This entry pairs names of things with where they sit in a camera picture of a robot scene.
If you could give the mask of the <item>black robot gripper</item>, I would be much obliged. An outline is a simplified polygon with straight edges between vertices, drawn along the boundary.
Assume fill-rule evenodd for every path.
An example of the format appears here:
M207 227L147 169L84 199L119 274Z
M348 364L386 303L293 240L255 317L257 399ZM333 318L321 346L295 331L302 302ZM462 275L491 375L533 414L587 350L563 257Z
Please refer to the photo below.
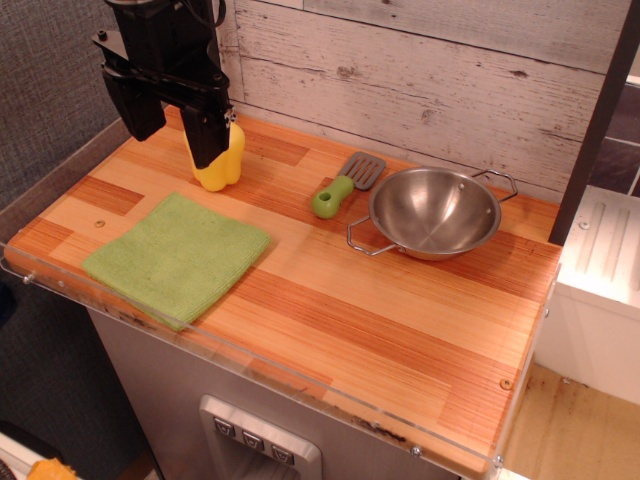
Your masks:
M93 41L104 55L103 80L129 133L145 141L165 126L162 103L181 109L197 169L229 148L229 79L222 72L216 29L226 3L108 1L118 29Z

